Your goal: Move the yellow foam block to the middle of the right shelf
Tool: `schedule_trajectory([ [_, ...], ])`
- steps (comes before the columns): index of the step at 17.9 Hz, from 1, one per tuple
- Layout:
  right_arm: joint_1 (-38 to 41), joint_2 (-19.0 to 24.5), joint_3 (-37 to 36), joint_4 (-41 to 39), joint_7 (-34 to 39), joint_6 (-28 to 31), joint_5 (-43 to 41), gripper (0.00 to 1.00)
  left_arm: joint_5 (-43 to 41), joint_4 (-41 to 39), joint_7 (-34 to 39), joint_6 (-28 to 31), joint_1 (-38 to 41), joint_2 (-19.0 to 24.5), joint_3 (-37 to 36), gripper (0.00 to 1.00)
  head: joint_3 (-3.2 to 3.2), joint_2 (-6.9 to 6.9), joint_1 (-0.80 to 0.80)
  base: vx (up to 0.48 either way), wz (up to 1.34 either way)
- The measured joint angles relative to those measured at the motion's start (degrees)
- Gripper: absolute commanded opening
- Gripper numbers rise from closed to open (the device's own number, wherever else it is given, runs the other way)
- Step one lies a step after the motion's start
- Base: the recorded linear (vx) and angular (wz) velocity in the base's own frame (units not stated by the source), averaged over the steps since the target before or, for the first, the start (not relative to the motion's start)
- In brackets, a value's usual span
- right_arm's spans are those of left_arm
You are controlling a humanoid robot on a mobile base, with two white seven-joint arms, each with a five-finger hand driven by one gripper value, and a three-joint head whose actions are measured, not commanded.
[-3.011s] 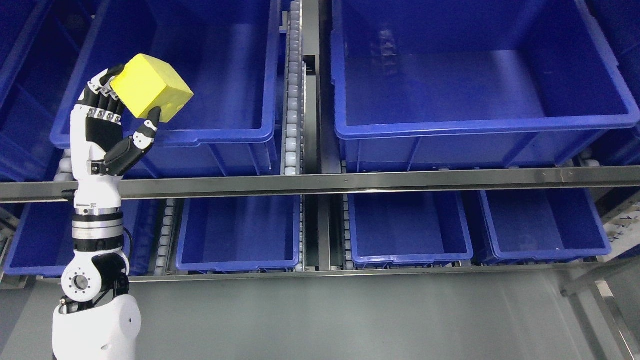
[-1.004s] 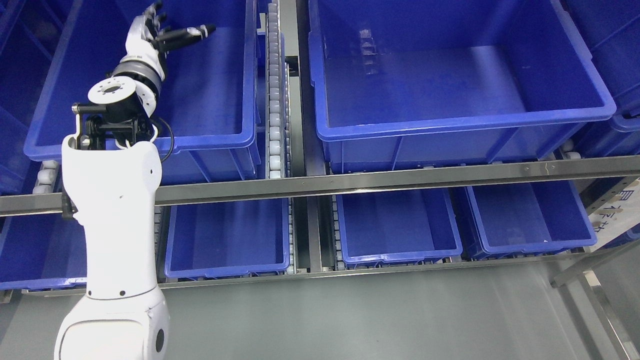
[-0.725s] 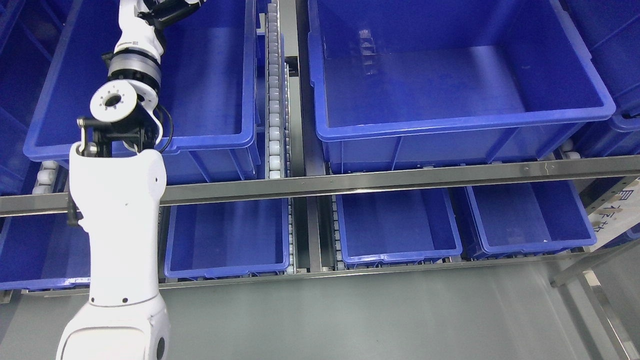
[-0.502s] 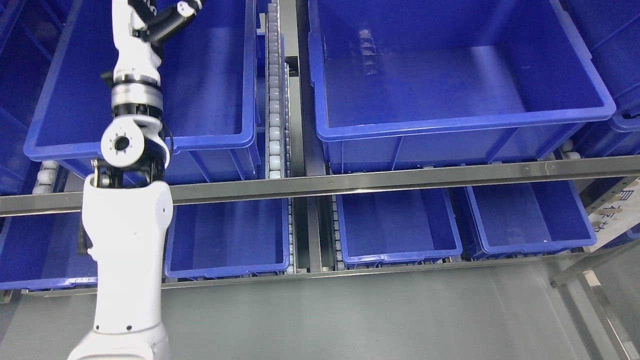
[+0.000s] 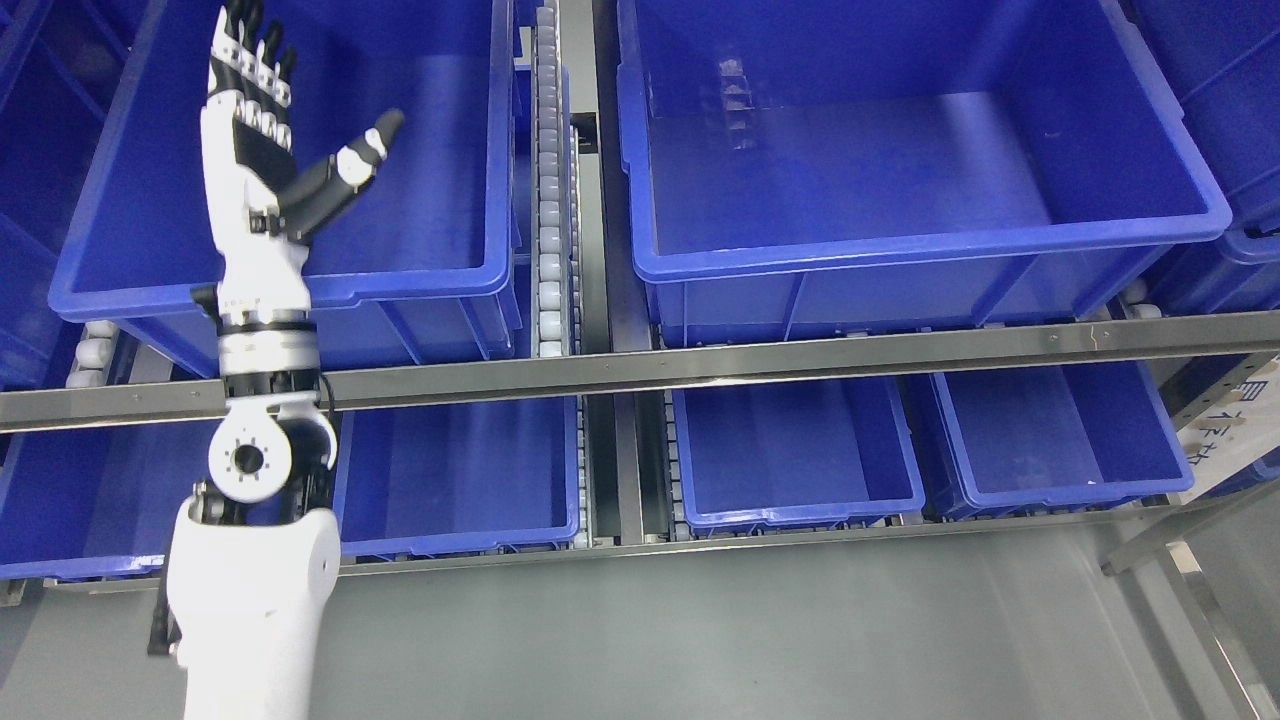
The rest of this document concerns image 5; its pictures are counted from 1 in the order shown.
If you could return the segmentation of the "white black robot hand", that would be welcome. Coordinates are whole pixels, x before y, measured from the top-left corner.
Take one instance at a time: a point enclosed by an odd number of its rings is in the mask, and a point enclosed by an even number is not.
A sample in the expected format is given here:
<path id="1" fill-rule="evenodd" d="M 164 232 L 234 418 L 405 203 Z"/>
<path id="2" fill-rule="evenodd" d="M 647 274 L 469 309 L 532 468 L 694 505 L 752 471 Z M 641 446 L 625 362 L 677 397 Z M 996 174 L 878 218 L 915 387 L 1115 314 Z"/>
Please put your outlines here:
<path id="1" fill-rule="evenodd" d="M 198 115 L 204 192 L 221 279 L 193 301 L 221 336 L 312 325 L 303 278 L 315 234 L 372 184 L 404 124 L 385 110 L 311 167 L 294 156 L 297 51 L 261 1 L 224 1 Z"/>

